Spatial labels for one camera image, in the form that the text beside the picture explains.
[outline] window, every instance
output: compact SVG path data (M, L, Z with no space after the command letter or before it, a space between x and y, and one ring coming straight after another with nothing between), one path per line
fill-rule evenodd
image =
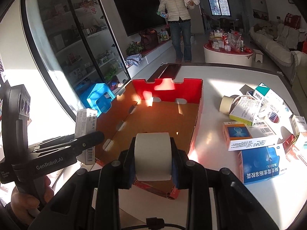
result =
M213 16L231 16L228 0L209 0Z

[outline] blue plastic stool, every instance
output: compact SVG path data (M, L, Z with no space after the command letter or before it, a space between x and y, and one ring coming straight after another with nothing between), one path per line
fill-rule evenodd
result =
M97 117L111 108L113 99L115 99L115 95L105 83L92 85L80 96L85 107L97 110Z

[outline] white jacket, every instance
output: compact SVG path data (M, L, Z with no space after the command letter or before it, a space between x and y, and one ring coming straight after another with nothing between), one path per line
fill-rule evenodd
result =
M188 5L189 9L194 9L194 5ZM185 6L184 0L160 0L158 11L165 11L167 9L168 21L179 21L191 19L188 8Z

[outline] round coffee table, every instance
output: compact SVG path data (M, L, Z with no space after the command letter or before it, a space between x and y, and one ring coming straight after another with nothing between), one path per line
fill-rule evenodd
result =
M206 63L221 63L251 67L253 60L253 52L237 53L233 50L227 52L222 48L217 50L211 47L211 43L204 45L204 52Z

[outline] glass cabinet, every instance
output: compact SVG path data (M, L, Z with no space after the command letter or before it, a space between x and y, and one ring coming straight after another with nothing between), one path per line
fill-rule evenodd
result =
M79 103L75 111L93 85L116 94L130 80L100 0L25 0L25 9L40 58L62 97L75 97L68 104Z

